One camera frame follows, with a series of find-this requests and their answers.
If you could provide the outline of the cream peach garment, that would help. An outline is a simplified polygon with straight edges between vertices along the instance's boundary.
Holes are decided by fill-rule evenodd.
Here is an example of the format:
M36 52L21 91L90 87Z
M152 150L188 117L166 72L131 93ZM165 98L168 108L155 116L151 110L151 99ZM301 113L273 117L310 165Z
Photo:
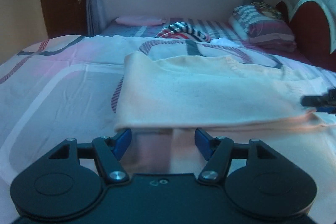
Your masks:
M242 64L230 56L125 58L116 129L133 141L122 163L136 172L199 172L196 128L237 142L260 138L315 178L335 174L335 118L302 107L327 83L287 66Z

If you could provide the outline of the red white headboard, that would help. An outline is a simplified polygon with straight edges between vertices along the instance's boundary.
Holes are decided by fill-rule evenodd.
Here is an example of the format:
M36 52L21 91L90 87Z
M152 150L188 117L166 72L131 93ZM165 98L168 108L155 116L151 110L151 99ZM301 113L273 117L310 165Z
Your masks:
M276 4L295 36L297 49L312 65L335 71L335 18L322 0Z

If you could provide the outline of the patterned white pink bedsheet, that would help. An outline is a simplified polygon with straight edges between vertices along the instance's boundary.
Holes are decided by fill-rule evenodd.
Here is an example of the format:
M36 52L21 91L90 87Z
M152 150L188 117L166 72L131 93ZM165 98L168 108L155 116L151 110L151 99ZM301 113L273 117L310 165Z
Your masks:
M123 60L135 51L153 60L230 56L247 64L285 65L335 85L330 71L244 47L117 35L67 35L33 44L1 65L1 223L18 217L10 198L17 174L66 138L85 143L114 135ZM318 194L310 216L335 223L335 174L313 178Z

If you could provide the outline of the striped pillow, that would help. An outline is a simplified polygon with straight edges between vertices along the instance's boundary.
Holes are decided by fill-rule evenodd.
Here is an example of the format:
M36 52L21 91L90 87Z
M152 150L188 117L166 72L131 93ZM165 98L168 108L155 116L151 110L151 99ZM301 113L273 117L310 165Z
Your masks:
M228 23L249 46L286 52L296 50L295 36L287 23L260 14L253 5L236 7Z

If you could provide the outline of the gold dark item on pillow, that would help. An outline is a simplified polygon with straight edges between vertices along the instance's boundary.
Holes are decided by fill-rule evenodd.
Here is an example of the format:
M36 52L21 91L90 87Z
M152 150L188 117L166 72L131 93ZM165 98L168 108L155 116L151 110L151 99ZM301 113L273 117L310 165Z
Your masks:
M274 8L272 5L269 5L268 3L254 2L254 3L251 3L251 5L253 5L260 14L263 14L266 17L273 18L276 20L283 19L283 14L280 11L278 11L276 8Z

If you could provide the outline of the white folded cloth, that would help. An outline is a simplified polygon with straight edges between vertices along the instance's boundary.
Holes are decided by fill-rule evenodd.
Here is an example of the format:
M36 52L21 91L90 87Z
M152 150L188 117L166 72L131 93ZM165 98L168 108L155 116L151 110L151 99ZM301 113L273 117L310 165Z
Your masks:
M226 46L226 47L241 47L242 44L240 41L232 41L228 38L218 38L218 39L212 39L211 44L219 45L219 46Z

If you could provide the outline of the striped under sheet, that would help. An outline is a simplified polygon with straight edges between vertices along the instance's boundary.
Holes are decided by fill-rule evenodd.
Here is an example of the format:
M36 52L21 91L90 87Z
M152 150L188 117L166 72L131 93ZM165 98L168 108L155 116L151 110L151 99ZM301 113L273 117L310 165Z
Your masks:
M261 51L268 54L287 57L296 61L306 64L311 64L306 57L303 56L298 50L294 52L278 51L274 49L261 48L256 46L247 46L242 42L240 36L236 34L233 28L225 22L209 21L209 20L193 20L190 18L169 18L166 23L158 26L125 26L119 25L113 20L110 25L103 30L101 36L114 36L120 35L125 37L140 36L140 37L155 37L163 28L175 23L186 22L196 28L197 30L209 34L212 40L226 38L235 43L236 46L240 45L248 49Z

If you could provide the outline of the striped red black cloth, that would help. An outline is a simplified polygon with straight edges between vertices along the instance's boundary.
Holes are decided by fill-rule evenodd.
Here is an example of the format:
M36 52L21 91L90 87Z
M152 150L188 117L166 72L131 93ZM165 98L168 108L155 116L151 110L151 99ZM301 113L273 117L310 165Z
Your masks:
M194 42L211 42L209 34L203 33L185 22L175 22L163 28L155 38L189 39Z

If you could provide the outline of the pink flat cushion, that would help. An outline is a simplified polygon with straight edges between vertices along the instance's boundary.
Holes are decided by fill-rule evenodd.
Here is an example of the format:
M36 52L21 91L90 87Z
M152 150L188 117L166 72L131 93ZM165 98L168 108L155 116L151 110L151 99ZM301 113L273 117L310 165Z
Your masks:
M120 16L116 23L124 26L159 26L166 23L166 19L155 16Z

